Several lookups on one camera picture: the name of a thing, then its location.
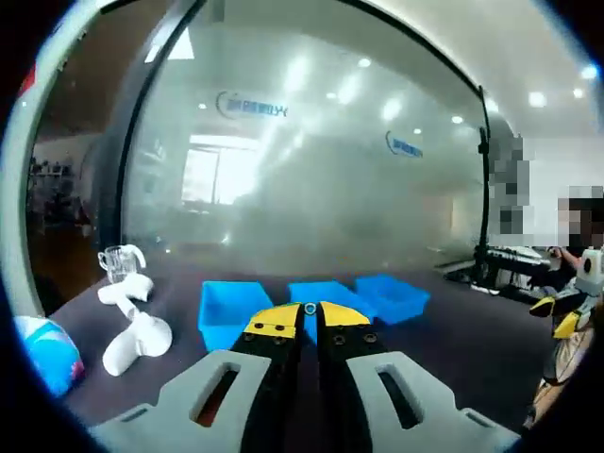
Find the wooden floor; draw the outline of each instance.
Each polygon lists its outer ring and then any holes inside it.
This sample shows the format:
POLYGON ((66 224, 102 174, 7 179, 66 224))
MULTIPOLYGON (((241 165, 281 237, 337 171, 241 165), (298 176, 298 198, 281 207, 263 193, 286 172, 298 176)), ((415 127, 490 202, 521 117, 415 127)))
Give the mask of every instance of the wooden floor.
POLYGON ((29 259, 46 315, 103 276, 92 239, 76 227, 48 228, 28 234, 29 259))

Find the table surface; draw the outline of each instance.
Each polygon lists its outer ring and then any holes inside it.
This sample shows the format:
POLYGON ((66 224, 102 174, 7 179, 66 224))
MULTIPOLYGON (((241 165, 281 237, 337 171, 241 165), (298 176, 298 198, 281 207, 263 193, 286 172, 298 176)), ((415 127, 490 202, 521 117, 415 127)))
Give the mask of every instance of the table surface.
MULTIPOLYGON (((376 326, 381 341, 390 350, 402 350, 448 385, 456 393, 458 407, 472 407, 508 427, 521 423, 550 351, 549 323, 527 316, 526 306, 509 300, 495 302, 489 295, 446 282, 436 272, 401 274, 392 273, 430 291, 431 298, 423 316, 394 327, 376 326), (472 328, 461 324, 467 323, 468 313, 472 314, 472 328), (501 371, 514 367, 521 367, 522 372, 511 375, 501 371)), ((110 376, 101 358, 128 322, 117 307, 98 300, 96 291, 107 284, 100 281, 51 316, 73 339, 85 367, 84 378, 63 402, 87 426, 145 402, 156 404, 163 384, 207 354, 197 330, 204 280, 260 281, 278 305, 289 302, 287 284, 292 281, 335 278, 352 288, 357 276, 254 277, 171 265, 169 275, 151 275, 155 289, 150 301, 137 306, 170 325, 173 344, 159 358, 137 359, 120 377, 110 376)), ((298 367, 297 399, 286 429, 288 451, 328 451, 318 395, 316 351, 306 346, 298 367)))

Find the glass wall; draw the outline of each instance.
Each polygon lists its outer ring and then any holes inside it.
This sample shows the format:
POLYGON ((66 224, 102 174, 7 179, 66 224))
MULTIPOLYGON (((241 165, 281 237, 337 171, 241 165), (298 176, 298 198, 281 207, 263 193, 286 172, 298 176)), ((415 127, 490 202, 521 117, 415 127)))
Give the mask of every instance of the glass wall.
POLYGON ((329 0, 209 1, 141 109, 124 241, 151 260, 262 275, 471 254, 481 199, 460 200, 482 193, 483 121, 455 73, 365 12, 329 0))

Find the blue plastic bin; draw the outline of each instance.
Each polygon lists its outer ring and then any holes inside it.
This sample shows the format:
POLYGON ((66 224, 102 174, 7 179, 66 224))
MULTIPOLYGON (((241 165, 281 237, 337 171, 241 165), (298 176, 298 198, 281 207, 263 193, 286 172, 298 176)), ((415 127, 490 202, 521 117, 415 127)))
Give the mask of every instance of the blue plastic bin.
POLYGON ((386 275, 359 277, 355 284, 357 294, 371 304, 376 316, 389 326, 422 314, 430 298, 426 291, 386 275))
POLYGON ((255 281, 204 281, 197 328, 209 352, 230 349, 260 310, 273 307, 255 281))
MULTIPOLYGON (((304 304, 308 302, 315 304, 322 301, 332 302, 354 309, 369 318, 371 323, 374 322, 376 311, 371 305, 336 280, 290 283, 288 286, 292 302, 301 302, 304 304)), ((304 329, 312 341, 317 344, 316 316, 305 315, 304 329)))

